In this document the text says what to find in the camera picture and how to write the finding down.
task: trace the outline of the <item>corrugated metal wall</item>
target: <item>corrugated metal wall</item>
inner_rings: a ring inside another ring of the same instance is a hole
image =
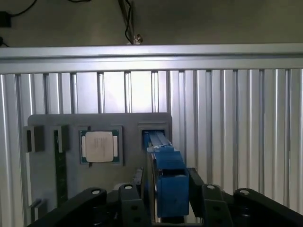
[[[20,130],[30,115],[51,113],[170,112],[174,146],[205,181],[229,193],[250,187],[303,213],[302,84],[299,69],[0,75],[1,168],[10,163],[2,219],[22,216],[22,175],[32,200]]]

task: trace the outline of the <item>gray wall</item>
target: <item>gray wall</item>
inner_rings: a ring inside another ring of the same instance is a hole
[[[1,0],[16,13],[33,0]],[[145,44],[303,42],[302,0],[135,0],[136,32]],[[11,46],[126,44],[117,0],[38,0],[0,28]]]

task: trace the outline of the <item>gray mounting plate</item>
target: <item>gray mounting plate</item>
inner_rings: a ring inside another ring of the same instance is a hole
[[[41,129],[41,133],[32,133],[26,138],[27,132]],[[75,196],[89,187],[100,187],[111,191],[118,183],[132,180],[135,168],[146,166],[145,152],[142,150],[143,130],[164,130],[172,141],[172,118],[169,113],[104,113],[104,114],[43,114],[32,115],[25,128],[25,143],[44,138],[41,145],[44,150],[29,153],[30,184],[32,200],[47,201],[47,210],[57,206],[56,173],[54,156],[53,131],[64,126],[68,130],[60,132],[59,147],[66,148],[68,198]],[[79,131],[90,127],[92,131],[119,129],[119,152],[123,161],[118,164],[94,163],[92,167],[80,163]]]

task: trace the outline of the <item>black cable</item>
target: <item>black cable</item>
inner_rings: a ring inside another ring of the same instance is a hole
[[[70,2],[73,2],[73,3],[79,3],[79,2],[88,2],[88,1],[91,1],[91,0],[67,0],[67,1],[70,1]]]
[[[126,24],[126,30],[125,30],[125,37],[127,38],[127,40],[133,44],[133,42],[130,40],[130,38],[128,37],[128,28],[129,28],[129,23],[130,23],[130,20],[131,20],[131,12],[132,12],[132,5],[129,3],[128,0],[125,0],[126,3],[128,4],[129,8],[128,8],[128,15],[127,15],[127,24]]]
[[[16,14],[10,14],[11,17],[17,17],[17,16],[20,16],[24,13],[26,13],[27,11],[29,11],[36,3],[37,3],[38,0],[34,0],[33,3],[25,10],[19,12],[19,13],[16,13]]]

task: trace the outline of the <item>blue plastic part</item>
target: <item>blue plastic part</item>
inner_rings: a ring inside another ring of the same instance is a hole
[[[158,217],[188,215],[189,176],[181,153],[175,150],[161,131],[144,133],[143,145],[147,145],[149,153],[155,154],[157,169],[161,173],[157,182]]]

